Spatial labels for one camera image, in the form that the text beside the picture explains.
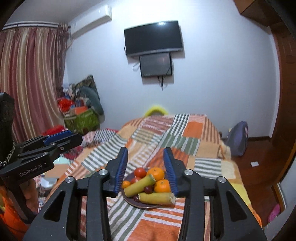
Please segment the striped patchwork blanket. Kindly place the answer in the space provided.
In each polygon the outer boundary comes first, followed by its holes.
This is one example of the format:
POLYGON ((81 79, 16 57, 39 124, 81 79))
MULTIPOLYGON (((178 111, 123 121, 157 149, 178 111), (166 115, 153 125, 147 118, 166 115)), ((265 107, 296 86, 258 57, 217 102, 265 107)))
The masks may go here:
MULTIPOLYGON (((126 173, 137 168, 164 168, 163 153, 170 148, 175 158, 203 177, 235 178, 230 149, 224 145, 212 122, 204 115, 149 116, 126 123, 118 132, 99 132, 99 143, 84 148, 66 169, 67 176, 82 179, 104 168, 121 147, 128 149, 126 173)), ((184 199, 151 210, 138 209, 119 195, 107 201, 113 240, 177 240, 184 199)))

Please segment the mint green bowl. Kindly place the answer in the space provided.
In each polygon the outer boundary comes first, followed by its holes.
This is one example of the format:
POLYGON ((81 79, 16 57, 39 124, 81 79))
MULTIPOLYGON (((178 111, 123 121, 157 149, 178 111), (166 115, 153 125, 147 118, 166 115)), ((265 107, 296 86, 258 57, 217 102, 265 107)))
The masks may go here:
POLYGON ((65 158, 64 156, 61 156, 58 159, 58 164, 60 164, 60 165, 70 165, 71 161, 69 159, 65 158))

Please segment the red box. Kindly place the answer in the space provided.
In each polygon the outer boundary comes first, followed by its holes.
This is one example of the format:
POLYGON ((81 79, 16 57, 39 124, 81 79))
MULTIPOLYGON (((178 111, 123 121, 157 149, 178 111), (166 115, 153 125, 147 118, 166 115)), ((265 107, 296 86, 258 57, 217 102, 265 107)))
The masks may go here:
POLYGON ((43 136, 54 135, 56 133, 60 133, 65 130, 65 127, 62 125, 56 125, 45 132, 42 133, 43 136))

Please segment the yellow corn cob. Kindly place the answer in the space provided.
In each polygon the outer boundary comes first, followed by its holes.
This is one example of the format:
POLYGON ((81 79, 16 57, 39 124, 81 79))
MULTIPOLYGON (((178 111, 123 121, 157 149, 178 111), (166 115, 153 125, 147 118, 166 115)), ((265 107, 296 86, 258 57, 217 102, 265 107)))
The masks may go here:
POLYGON ((131 184, 130 186, 124 189, 126 197, 130 198, 137 195, 140 192, 144 191, 144 188, 147 186, 152 186, 156 183, 156 180, 152 174, 148 174, 141 180, 131 184))
POLYGON ((146 194, 144 192, 138 194, 141 203, 153 205, 169 205, 174 204, 176 197, 173 193, 152 193, 146 194))

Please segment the oval red tomato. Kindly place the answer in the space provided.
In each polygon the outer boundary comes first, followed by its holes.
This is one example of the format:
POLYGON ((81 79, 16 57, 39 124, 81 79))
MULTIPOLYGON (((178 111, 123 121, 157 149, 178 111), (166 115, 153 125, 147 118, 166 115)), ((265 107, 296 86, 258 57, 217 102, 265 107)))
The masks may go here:
POLYGON ((134 177, 134 178, 132 178, 132 180, 130 181, 130 184, 134 184, 134 183, 136 183, 136 182, 139 181, 139 180, 141 180, 140 177, 134 177))

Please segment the round red tomato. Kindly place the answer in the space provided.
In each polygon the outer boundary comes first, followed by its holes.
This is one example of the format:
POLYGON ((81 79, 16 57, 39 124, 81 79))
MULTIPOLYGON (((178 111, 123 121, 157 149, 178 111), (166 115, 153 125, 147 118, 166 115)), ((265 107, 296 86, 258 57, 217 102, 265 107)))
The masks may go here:
POLYGON ((144 168, 136 168, 133 173, 137 178, 144 178, 147 175, 147 172, 144 168))

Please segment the white air conditioner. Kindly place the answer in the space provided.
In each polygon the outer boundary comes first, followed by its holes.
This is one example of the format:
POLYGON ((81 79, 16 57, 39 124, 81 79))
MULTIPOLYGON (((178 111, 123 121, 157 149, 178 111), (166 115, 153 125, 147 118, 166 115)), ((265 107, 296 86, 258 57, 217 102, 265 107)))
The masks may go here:
POLYGON ((90 30, 112 20, 112 8, 104 5, 74 18, 70 24, 70 39, 75 40, 90 30))

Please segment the purple backpack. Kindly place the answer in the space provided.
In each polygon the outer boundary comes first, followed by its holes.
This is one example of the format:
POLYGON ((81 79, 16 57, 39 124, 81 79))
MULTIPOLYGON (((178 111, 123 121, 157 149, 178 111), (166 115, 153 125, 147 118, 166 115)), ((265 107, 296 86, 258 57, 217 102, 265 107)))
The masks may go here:
POLYGON ((248 142, 248 125, 246 121, 236 124, 228 133, 224 143, 230 148, 231 156, 244 155, 248 142))

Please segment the wooden wardrobe cabinet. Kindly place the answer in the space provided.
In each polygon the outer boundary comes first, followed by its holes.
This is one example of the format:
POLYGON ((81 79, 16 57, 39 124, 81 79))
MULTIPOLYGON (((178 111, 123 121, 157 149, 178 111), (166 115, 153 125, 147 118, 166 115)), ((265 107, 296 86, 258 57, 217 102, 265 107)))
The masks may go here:
POLYGON ((240 15, 266 27, 282 22, 278 13, 264 0, 234 0, 240 15))

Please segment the large orange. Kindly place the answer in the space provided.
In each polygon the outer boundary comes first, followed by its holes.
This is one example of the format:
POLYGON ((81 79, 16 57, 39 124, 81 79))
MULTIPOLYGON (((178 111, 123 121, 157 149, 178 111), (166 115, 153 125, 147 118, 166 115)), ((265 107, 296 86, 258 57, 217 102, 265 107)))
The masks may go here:
POLYGON ((165 178, 165 172, 163 169, 159 168, 159 167, 152 167, 149 168, 149 170, 147 171, 147 174, 151 174, 155 181, 159 181, 159 180, 163 180, 165 178))
POLYGON ((154 192, 156 193, 170 193, 170 183, 166 179, 159 180, 154 185, 154 192))

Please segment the grey plush toy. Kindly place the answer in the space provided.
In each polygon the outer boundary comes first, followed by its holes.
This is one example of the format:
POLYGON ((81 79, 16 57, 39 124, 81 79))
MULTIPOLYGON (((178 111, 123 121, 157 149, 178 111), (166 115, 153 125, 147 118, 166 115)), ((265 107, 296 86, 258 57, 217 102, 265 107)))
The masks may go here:
POLYGON ((104 115, 103 107, 100 103, 99 95, 90 87, 80 87, 77 95, 89 100, 89 107, 91 107, 97 115, 104 115))

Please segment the small tangerine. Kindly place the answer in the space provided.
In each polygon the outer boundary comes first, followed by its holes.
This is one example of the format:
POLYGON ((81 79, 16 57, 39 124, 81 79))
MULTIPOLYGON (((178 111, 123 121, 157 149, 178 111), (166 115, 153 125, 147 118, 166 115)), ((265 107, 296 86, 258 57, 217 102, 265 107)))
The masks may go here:
POLYGON ((122 189, 125 189, 126 187, 128 187, 128 186, 130 186, 130 185, 131 185, 131 183, 130 183, 129 181, 124 180, 123 183, 122 183, 121 188, 122 188, 122 189))

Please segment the wall mounted black television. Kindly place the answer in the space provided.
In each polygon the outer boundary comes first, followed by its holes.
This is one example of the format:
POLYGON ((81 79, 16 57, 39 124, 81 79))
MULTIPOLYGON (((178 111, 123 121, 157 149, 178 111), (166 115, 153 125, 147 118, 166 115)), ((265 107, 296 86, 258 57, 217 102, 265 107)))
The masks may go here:
POLYGON ((178 21, 163 21, 124 29, 126 56, 182 51, 178 21))

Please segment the yellow chair back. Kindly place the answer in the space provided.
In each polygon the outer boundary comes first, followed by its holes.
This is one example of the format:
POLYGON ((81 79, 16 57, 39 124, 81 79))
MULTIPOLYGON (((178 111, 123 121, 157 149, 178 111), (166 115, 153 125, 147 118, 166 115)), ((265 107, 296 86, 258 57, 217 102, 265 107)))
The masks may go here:
POLYGON ((153 105, 151 108, 149 108, 145 112, 144 117, 155 116, 155 115, 167 115, 167 114, 168 114, 168 111, 165 110, 160 105, 153 105))

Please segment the small black monitor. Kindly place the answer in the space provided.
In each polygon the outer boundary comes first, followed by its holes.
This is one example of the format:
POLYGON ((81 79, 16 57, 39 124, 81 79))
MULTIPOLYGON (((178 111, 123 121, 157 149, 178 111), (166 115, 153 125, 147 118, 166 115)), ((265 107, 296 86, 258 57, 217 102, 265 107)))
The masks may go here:
POLYGON ((173 74, 171 54, 156 53, 139 57, 141 77, 171 76, 173 74))

